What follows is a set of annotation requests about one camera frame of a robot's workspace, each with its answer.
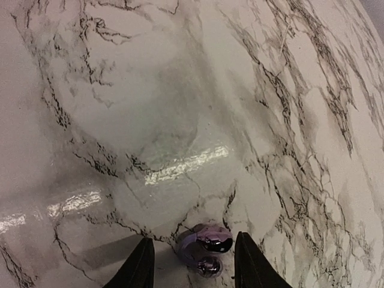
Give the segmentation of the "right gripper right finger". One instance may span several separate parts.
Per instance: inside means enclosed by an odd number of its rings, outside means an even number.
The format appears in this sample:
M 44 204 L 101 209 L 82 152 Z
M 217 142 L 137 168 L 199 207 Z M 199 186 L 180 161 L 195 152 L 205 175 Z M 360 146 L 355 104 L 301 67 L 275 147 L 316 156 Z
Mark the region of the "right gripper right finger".
M 272 267 L 247 232 L 235 242 L 236 288 L 292 288 Z

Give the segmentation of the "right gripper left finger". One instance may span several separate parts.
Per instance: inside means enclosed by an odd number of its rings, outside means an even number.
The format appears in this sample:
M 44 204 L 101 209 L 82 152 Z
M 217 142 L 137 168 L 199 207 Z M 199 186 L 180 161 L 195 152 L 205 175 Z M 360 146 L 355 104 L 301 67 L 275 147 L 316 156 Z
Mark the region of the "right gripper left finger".
M 143 238 L 103 288 L 153 288 L 155 250 L 151 238 Z

